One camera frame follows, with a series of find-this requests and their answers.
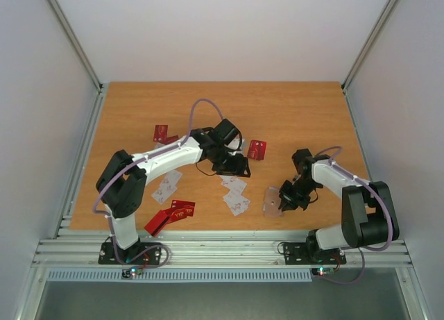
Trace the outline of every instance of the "red box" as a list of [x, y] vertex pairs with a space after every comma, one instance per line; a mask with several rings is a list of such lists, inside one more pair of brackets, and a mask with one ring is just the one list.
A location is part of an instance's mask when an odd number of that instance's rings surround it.
[[170, 216], [165, 211], [160, 210], [146, 225], [145, 230], [155, 237], [168, 223]]

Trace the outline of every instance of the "ventilation grille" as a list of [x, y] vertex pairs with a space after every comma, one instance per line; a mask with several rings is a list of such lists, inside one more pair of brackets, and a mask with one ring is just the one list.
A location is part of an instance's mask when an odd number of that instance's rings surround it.
[[49, 281], [71, 282], [311, 282], [309, 269], [149, 269], [132, 279], [120, 269], [51, 269]]

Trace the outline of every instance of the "red card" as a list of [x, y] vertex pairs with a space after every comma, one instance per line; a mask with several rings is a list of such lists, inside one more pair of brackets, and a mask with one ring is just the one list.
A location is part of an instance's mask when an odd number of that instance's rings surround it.
[[180, 221], [181, 219], [187, 218], [187, 213], [185, 208], [176, 209], [176, 208], [169, 208], [166, 210], [163, 210], [168, 216], [169, 220], [167, 224], [174, 223], [175, 221]]
[[194, 215], [194, 207], [196, 206], [195, 202], [189, 201], [181, 201], [181, 200], [172, 200], [171, 207], [181, 209], [184, 208], [187, 214], [187, 217], [192, 217]]
[[170, 220], [170, 216], [165, 211], [160, 210], [146, 225], [145, 230], [155, 237]]
[[166, 124], [156, 124], [154, 128], [154, 142], [163, 143], [167, 139], [168, 125]]
[[174, 135], [174, 136], [167, 137], [165, 139], [165, 141], [163, 141], [161, 143], [166, 145], [166, 144], [173, 143], [173, 142], [177, 141], [178, 139], [179, 139], [179, 136], [178, 135]]
[[248, 149], [248, 158], [255, 160], [263, 160], [265, 157], [266, 142], [251, 140]]

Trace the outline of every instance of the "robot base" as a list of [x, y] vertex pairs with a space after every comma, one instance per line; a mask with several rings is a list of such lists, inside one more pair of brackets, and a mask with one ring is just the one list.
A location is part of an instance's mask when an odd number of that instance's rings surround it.
[[[150, 247], [160, 245], [158, 242], [138, 242], [134, 249], [131, 250], [131, 253], [136, 256], [140, 252], [142, 252], [144, 249]], [[160, 263], [160, 256], [162, 254], [162, 249], [160, 247], [150, 249], [145, 253], [148, 257], [148, 261], [146, 261], [146, 257], [141, 255], [131, 263], [128, 263], [129, 265], [158, 265]], [[126, 260], [126, 257], [124, 254], [121, 254], [119, 256], [122, 261]], [[114, 254], [114, 248], [112, 247], [112, 242], [104, 242], [100, 248], [99, 253], [99, 264], [121, 264], [117, 261], [116, 256]]]
[[341, 264], [347, 263], [345, 255], [339, 253], [339, 249], [330, 249], [328, 251], [322, 251], [318, 254], [318, 261], [313, 261], [309, 257], [307, 244], [304, 242], [284, 242], [282, 243], [284, 248], [285, 264], [319, 264], [322, 266], [328, 264]]

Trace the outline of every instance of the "cable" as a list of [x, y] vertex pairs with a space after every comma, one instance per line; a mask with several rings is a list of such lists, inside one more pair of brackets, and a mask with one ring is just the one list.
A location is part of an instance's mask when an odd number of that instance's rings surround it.
[[331, 164], [332, 161], [342, 152], [342, 149], [343, 149], [342, 146], [339, 146], [339, 145], [331, 146], [330, 148], [326, 148], [326, 149], [323, 149], [323, 150], [319, 151], [314, 156], [316, 157], [317, 155], [322, 155], [324, 152], [327, 152], [327, 151], [330, 151], [330, 150], [333, 150], [333, 149], [336, 149], [336, 152], [333, 153], [330, 156], [329, 160], [328, 160], [328, 162]]
[[362, 180], [361, 178], [359, 178], [358, 176], [352, 174], [351, 172], [347, 171], [346, 169], [344, 169], [343, 167], [341, 167], [334, 159], [335, 157], [338, 156], [338, 154], [340, 154], [342, 152], [342, 146], [331, 146], [330, 148], [324, 149], [320, 152], [318, 152], [316, 156], [332, 150], [332, 149], [337, 149], [335, 153], [333, 153], [333, 155], [330, 157], [330, 159], [328, 160], [330, 166], [337, 170], [339, 173], [343, 174], [344, 176], [348, 177], [350, 180], [354, 180], [357, 183], [359, 183], [361, 186], [363, 186], [366, 190], [368, 190], [368, 192], [376, 199], [376, 201], [379, 203], [379, 205], [381, 206], [382, 212], [384, 213], [384, 217], [387, 221], [387, 229], [388, 229], [388, 234], [387, 234], [387, 241], [386, 243], [381, 246], [381, 247], [371, 247], [371, 246], [365, 246], [365, 249], [368, 249], [369, 251], [374, 251], [374, 252], [380, 252], [380, 251], [385, 251], [392, 242], [393, 239], [393, 224], [391, 221], [391, 217], [390, 217], [390, 213], [389, 210], [387, 209], [384, 201], [381, 199], [381, 197], [377, 194], [377, 192], [375, 192], [375, 190], [373, 190], [372, 187], [370, 187], [364, 180]]
[[286, 242], [280, 242], [279, 244], [277, 244], [277, 252], [280, 254], [280, 255], [285, 255], [285, 253], [284, 252], [279, 252], [279, 246], [280, 245], [283, 245], [283, 244], [285, 244]]
[[144, 270], [146, 268], [146, 266], [148, 265], [148, 261], [150, 260], [150, 258], [147, 256], [146, 253], [144, 254], [144, 256], [145, 256], [145, 263], [144, 263], [144, 265], [142, 267], [142, 270]]
[[334, 272], [336, 273], [341, 268], [341, 261], [335, 254], [332, 254], [332, 258], [334, 258], [337, 262], [336, 268], [334, 269]]
[[197, 168], [197, 170], [198, 170], [199, 172], [201, 172], [202, 174], [205, 174], [206, 176], [215, 176], [215, 175], [216, 175], [217, 172], [214, 172], [213, 174], [208, 174], [208, 173], [202, 171], [202, 170], [199, 169], [199, 167], [197, 166], [198, 163], [199, 163], [199, 162], [196, 163], [196, 168]]
[[[196, 106], [201, 102], [201, 101], [205, 101], [211, 105], [213, 105], [214, 108], [216, 108], [216, 111], [219, 114], [219, 117], [221, 119], [223, 119], [223, 115], [221, 110], [219, 110], [219, 107], [217, 107], [217, 105], [212, 102], [209, 99], [206, 98], [202, 98], [202, 99], [198, 99], [194, 102], [193, 106], [191, 107], [191, 111], [189, 113], [189, 119], [188, 119], [188, 130], [187, 130], [187, 134], [185, 135], [185, 138], [181, 141], [180, 144], [178, 145], [183, 145], [188, 139], [189, 136], [191, 135], [191, 129], [193, 126], [193, 116], [194, 116], [194, 109], [196, 108]], [[162, 155], [163, 153], [169, 152], [173, 149], [175, 149], [175, 146], [168, 146], [164, 149], [161, 149], [159, 151], [156, 151], [155, 153], [152, 153], [151, 155], [149, 155], [149, 157], [145, 158], [140, 158], [135, 160], [134, 162], [131, 162], [129, 165], [125, 166], [122, 170], [120, 170], [115, 176], [113, 176], [111, 178], [111, 180], [105, 185], [105, 187], [103, 187], [103, 189], [99, 192], [99, 195], [97, 196], [96, 200], [94, 201], [93, 205], [92, 205], [92, 212], [95, 214], [104, 214], [105, 217], [108, 220], [108, 225], [110, 227], [110, 231], [111, 231], [111, 235], [112, 235], [112, 245], [114, 247], [114, 252], [116, 254], [116, 259], [118, 262], [122, 263], [122, 264], [126, 264], [126, 262], [123, 262], [120, 258], [119, 258], [119, 254], [117, 253], [117, 245], [116, 245], [116, 238], [115, 238], [115, 233], [114, 233], [114, 228], [112, 227], [112, 220], [111, 220], [111, 214], [108, 211], [105, 210], [97, 210], [97, 207], [100, 203], [100, 200], [103, 198], [103, 195], [109, 190], [109, 188], [116, 182], [116, 180], [118, 180], [121, 176], [123, 176], [125, 174], [125, 172], [127, 172], [129, 169], [132, 169], [134, 166], [138, 165], [139, 163], [157, 157], [158, 155]], [[166, 259], [159, 265], [152, 267], [151, 268], [158, 268], [163, 266], [165, 263], [167, 263], [168, 259], [169, 259], [169, 250], [166, 246], [164, 245], [158, 245], [157, 247], [160, 247], [162, 249], [164, 249], [166, 251]], [[143, 250], [141, 253], [139, 253], [138, 255], [136, 255], [133, 259], [130, 260], [130, 262], [132, 262], [133, 260], [137, 259], [139, 256], [141, 256], [142, 254], [145, 254], [145, 252], [147, 252], [150, 248], [148, 247], [147, 249]]]
[[314, 200], [311, 200], [308, 204], [315, 203], [317, 200], [319, 200], [318, 191], [315, 189], [314, 192], [316, 193], [316, 198]]
[[341, 282], [340, 280], [332, 280], [331, 278], [328, 278], [325, 276], [314, 276], [314, 277], [319, 277], [319, 278], [322, 278], [323, 280], [327, 280], [328, 282], [339, 284], [339, 285], [351, 285], [351, 284], [356, 283], [357, 281], [359, 281], [362, 278], [362, 276], [364, 274], [364, 270], [366, 268], [366, 259], [364, 257], [364, 252], [361, 251], [361, 249], [358, 249], [358, 251], [361, 254], [362, 267], [361, 267], [361, 271], [359, 272], [359, 275], [354, 280], [351, 280], [350, 282]]

